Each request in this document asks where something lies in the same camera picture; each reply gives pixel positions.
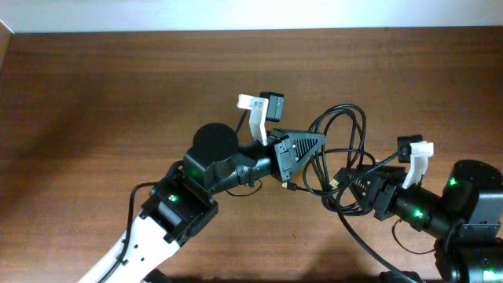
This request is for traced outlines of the black USB cable thick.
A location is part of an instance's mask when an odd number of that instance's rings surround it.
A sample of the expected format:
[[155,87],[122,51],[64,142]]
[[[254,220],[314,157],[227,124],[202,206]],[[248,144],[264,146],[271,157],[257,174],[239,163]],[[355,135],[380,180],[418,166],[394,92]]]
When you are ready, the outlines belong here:
[[[353,166],[356,166],[356,168],[362,167],[364,157],[369,158],[372,165],[376,164],[375,157],[365,151],[367,119],[364,110],[357,105],[346,103],[332,106],[311,123],[308,127],[308,131],[310,133],[327,136],[331,125],[340,116],[347,116],[351,120],[351,132],[347,147],[326,149],[326,146],[323,145],[320,149],[316,149],[314,153],[310,155],[303,167],[302,176],[304,187],[297,186],[291,182],[286,184],[286,186],[289,186],[290,190],[308,192],[320,197],[323,206],[331,212],[337,211],[336,195],[340,189],[330,184],[329,169],[326,162],[327,155],[331,153],[346,153],[346,168],[349,169]],[[313,169],[320,183],[320,189],[313,188],[307,181],[307,170],[309,167]]]

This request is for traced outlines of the black USB cable thin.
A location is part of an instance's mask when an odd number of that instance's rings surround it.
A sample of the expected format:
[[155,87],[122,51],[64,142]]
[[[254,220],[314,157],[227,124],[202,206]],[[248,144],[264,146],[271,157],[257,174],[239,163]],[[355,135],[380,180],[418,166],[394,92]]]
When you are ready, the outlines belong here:
[[[366,116],[364,111],[354,104],[339,104],[332,106],[318,116],[308,127],[310,132],[322,133],[327,136],[332,123],[340,116],[347,116],[351,120],[351,132],[347,150],[347,166],[352,167],[357,161],[362,162],[365,149]],[[308,160],[303,170],[303,181],[309,193],[317,197],[324,197],[333,194],[329,188],[329,172],[327,165],[327,155],[329,150],[323,145]],[[311,165],[313,171],[320,182],[320,189],[313,189],[307,181],[307,168]]]

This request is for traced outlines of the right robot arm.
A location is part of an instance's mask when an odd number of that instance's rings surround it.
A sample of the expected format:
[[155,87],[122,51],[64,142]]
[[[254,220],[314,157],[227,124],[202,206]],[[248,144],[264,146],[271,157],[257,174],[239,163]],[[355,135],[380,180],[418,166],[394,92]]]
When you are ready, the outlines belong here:
[[358,204],[383,221],[393,215],[435,238],[435,265],[445,282],[502,280],[502,173],[478,160],[457,161],[442,195],[406,184],[404,167],[341,169]]

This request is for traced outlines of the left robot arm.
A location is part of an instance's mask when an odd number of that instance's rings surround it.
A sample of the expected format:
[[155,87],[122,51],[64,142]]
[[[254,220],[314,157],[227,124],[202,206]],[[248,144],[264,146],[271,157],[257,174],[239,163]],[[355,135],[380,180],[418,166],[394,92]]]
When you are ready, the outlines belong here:
[[242,145],[223,123],[202,126],[183,159],[149,183],[138,215],[128,215],[124,234],[80,280],[146,282],[217,215],[216,194],[265,176],[286,183],[324,144],[320,133],[273,129],[264,142]]

